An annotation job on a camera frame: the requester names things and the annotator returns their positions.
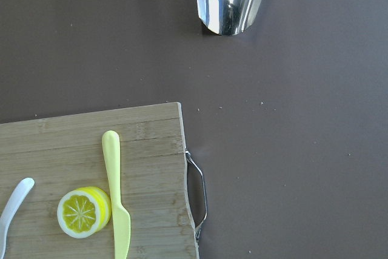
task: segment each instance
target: wood grain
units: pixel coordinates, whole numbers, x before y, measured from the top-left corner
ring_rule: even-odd
[[[198,259],[187,198],[186,148],[179,103],[0,124],[0,209],[25,177],[35,187],[8,232],[6,259],[113,258],[113,226],[74,239],[56,208],[68,191],[109,193],[101,137],[121,139],[122,203],[132,218],[131,259]]]

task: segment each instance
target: lemon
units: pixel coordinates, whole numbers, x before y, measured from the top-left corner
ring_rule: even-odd
[[[56,212],[59,226],[73,238],[86,238],[98,232],[106,226],[111,214],[108,195],[95,186],[65,194]]]

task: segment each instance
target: white lemon pith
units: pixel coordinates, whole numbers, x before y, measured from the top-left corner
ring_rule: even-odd
[[[86,238],[105,227],[111,213],[108,195],[98,187],[88,186],[63,196],[56,214],[67,235]]]

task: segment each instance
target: cutting board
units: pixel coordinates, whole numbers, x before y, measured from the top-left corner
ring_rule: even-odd
[[[101,137],[121,139],[122,204],[132,218],[130,259],[199,258],[187,195],[179,103],[0,124],[0,210],[15,186],[35,186],[8,231],[5,259],[114,258],[112,220],[74,239],[56,218],[59,200],[83,186],[109,193]]]

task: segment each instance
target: lemon segment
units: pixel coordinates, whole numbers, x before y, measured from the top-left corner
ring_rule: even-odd
[[[98,232],[106,226],[111,214],[108,195],[94,186],[67,193],[57,209],[59,226],[73,238],[86,238]]]

